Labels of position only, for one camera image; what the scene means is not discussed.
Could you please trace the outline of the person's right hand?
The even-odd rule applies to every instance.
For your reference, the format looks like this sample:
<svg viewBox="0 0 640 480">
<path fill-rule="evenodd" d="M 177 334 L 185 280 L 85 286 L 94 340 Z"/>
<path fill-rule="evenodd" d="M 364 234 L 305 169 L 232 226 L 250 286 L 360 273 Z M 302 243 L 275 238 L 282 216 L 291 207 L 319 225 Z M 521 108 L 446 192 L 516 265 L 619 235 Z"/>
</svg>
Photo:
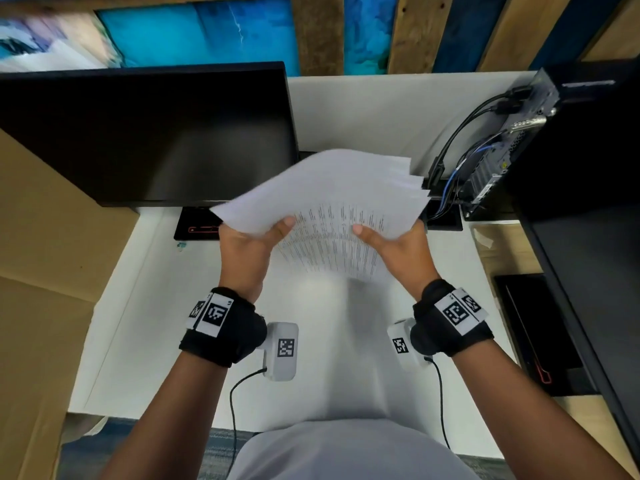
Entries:
<svg viewBox="0 0 640 480">
<path fill-rule="evenodd" d="M 376 252 L 389 273 L 415 301 L 420 301 L 425 288 L 440 278 L 429 249 L 424 222 L 416 220 L 409 231 L 388 241 L 383 250 Z"/>
</svg>

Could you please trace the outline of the person's left hand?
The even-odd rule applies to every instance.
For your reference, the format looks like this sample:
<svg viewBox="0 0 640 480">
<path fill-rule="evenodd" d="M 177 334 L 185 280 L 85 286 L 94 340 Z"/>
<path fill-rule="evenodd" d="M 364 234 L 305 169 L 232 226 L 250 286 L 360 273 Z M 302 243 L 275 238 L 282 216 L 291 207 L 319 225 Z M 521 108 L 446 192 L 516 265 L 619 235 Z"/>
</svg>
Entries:
<svg viewBox="0 0 640 480">
<path fill-rule="evenodd" d="M 254 304 L 260 297 L 268 272 L 271 252 L 263 235 L 236 231 L 223 224 L 219 228 L 221 273 L 218 286 L 235 291 Z"/>
</svg>

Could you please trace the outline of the stack of printed paper sheets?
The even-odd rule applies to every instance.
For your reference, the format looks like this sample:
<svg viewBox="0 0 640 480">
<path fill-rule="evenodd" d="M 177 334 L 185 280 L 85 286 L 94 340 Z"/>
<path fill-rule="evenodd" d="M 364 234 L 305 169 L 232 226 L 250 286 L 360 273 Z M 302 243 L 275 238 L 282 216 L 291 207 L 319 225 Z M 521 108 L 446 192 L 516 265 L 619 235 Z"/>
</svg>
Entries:
<svg viewBox="0 0 640 480">
<path fill-rule="evenodd" d="M 355 150 L 315 153 L 251 191 L 210 208 L 242 233 L 267 232 L 296 218 L 276 246 L 276 265 L 387 284 L 392 277 L 377 252 L 352 233 L 354 224 L 395 239 L 411 229 L 431 197 L 411 159 Z"/>
</svg>

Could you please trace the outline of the person's right forearm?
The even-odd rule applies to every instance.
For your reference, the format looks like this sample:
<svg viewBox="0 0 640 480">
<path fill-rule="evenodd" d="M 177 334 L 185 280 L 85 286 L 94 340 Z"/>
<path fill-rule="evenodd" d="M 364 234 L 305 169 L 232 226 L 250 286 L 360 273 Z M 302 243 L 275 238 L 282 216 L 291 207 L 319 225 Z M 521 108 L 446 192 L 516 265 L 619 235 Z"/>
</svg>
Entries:
<svg viewBox="0 0 640 480">
<path fill-rule="evenodd" d="M 495 341 L 452 361 L 517 480 L 633 480 Z"/>
</svg>

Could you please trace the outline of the person's left forearm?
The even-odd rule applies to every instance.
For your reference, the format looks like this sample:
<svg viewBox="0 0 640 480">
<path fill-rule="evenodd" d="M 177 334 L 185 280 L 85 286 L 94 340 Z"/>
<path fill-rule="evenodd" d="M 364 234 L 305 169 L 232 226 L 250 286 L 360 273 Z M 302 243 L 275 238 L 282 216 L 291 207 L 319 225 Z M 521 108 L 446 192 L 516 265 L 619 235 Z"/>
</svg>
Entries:
<svg viewBox="0 0 640 480">
<path fill-rule="evenodd" d="M 197 480 L 236 340 L 189 333 L 146 411 L 99 480 Z"/>
</svg>

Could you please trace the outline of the black left wrist band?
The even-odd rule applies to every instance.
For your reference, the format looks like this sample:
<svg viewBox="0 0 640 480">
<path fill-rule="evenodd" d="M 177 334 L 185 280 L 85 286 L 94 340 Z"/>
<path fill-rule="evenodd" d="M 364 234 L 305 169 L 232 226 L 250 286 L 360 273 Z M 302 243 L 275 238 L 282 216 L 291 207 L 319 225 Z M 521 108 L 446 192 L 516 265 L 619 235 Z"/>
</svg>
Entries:
<svg viewBox="0 0 640 480">
<path fill-rule="evenodd" d="M 230 368 L 261 346 L 267 334 L 266 321 L 254 304 L 234 290 L 216 287 L 190 310 L 179 348 Z"/>
</svg>

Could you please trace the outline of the black wrist band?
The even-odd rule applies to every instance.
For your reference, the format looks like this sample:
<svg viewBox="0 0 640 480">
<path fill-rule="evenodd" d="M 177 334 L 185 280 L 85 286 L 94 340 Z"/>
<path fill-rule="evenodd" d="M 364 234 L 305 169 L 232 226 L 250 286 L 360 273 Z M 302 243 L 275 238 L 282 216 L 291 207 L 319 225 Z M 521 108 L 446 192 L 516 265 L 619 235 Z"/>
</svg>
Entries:
<svg viewBox="0 0 640 480">
<path fill-rule="evenodd" d="M 190 310 L 179 348 L 230 368 L 261 346 L 267 334 L 266 321 L 254 304 L 234 290 L 216 287 Z"/>
<path fill-rule="evenodd" d="M 413 306 L 413 317 L 410 342 L 424 356 L 444 353 L 453 357 L 494 338 L 486 323 L 487 311 L 466 290 L 441 278 L 424 288 Z"/>
</svg>

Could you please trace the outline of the black right wrist band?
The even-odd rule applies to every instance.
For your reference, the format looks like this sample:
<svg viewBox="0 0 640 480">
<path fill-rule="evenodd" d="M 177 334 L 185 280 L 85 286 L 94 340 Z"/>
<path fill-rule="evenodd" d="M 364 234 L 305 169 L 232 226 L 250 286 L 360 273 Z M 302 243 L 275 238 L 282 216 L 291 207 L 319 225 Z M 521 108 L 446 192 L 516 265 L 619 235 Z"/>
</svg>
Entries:
<svg viewBox="0 0 640 480">
<path fill-rule="evenodd" d="M 424 288 L 413 306 L 413 317 L 410 342 L 424 356 L 444 353 L 453 357 L 494 338 L 486 323 L 487 311 L 466 290 L 441 278 Z"/>
</svg>

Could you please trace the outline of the white table cover sheet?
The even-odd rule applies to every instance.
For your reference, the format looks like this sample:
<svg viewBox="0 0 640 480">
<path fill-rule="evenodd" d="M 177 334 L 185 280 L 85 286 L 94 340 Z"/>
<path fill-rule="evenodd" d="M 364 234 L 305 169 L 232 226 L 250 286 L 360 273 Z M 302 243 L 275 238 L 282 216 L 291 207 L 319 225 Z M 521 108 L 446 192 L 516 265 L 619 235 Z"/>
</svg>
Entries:
<svg viewBox="0 0 640 480">
<path fill-rule="evenodd" d="M 402 155 L 427 172 L 439 147 L 482 101 L 532 72 L 289 79 L 300 149 Z M 178 245 L 180 211 L 140 209 L 95 307 L 69 410 L 137 419 L 179 353 L 186 318 L 220 276 L 217 242 Z M 404 371 L 387 327 L 412 315 L 397 283 L 378 286 L 271 260 L 257 310 L 299 325 L 297 373 L 261 376 L 234 393 L 237 428 L 259 432 L 304 420 L 389 417 L 442 442 L 437 373 Z"/>
</svg>

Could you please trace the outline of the black computer monitor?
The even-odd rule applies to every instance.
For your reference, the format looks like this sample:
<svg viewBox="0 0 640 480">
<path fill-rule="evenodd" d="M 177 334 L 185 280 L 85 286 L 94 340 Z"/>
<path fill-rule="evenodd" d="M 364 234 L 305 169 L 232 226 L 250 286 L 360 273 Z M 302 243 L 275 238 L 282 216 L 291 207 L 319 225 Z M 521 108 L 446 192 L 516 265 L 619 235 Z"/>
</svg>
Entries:
<svg viewBox="0 0 640 480">
<path fill-rule="evenodd" d="M 300 160 L 282 61 L 0 73 L 0 129 L 104 207 L 213 205 Z"/>
</svg>

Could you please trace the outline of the black laptop with red trim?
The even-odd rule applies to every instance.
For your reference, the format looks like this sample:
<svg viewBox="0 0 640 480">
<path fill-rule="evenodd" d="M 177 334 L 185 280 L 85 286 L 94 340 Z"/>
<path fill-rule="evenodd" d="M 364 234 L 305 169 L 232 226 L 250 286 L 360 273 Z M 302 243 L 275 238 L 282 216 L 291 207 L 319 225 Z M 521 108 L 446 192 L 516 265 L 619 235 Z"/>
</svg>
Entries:
<svg viewBox="0 0 640 480">
<path fill-rule="evenodd" d="M 518 362 L 552 397 L 599 395 L 544 274 L 493 277 Z"/>
</svg>

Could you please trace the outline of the person's grey shirt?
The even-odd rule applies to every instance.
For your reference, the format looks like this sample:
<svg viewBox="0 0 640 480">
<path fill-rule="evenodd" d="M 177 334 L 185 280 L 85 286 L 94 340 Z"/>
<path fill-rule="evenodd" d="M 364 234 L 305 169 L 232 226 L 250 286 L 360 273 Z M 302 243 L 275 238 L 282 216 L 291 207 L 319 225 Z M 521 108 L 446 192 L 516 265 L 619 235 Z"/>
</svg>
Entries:
<svg viewBox="0 0 640 480">
<path fill-rule="evenodd" d="M 388 419 L 309 421 L 260 433 L 228 480 L 480 480 L 448 448 Z"/>
</svg>

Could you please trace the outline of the black desktop computer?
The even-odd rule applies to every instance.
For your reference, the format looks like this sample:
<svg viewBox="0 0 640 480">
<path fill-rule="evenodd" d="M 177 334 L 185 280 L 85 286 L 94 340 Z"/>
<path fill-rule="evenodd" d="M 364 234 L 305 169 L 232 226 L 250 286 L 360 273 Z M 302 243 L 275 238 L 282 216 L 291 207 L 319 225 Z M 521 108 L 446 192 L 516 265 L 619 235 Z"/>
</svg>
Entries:
<svg viewBox="0 0 640 480">
<path fill-rule="evenodd" d="M 640 56 L 542 68 L 553 115 L 525 131 L 468 222 L 558 219 L 640 206 Z"/>
</svg>

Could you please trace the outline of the black shelf unit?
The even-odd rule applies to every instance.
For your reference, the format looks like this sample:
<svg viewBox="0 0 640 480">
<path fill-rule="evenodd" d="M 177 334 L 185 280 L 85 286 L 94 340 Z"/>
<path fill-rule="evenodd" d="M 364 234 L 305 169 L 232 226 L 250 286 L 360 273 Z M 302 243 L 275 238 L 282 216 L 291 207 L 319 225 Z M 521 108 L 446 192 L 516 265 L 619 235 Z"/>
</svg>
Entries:
<svg viewBox="0 0 640 480">
<path fill-rule="evenodd" d="M 640 470 L 640 199 L 517 199 L 514 208 Z"/>
</svg>

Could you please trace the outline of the blue wall painting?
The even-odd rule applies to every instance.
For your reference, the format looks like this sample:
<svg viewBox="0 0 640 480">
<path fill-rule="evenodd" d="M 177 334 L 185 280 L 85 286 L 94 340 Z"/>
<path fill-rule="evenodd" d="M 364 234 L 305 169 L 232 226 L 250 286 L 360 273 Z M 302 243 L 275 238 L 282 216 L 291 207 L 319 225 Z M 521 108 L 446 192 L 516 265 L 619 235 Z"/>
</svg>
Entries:
<svg viewBox="0 0 640 480">
<path fill-rule="evenodd" d="M 301 75 L 290 0 L 218 0 L 100 10 L 127 67 L 281 61 Z"/>
</svg>

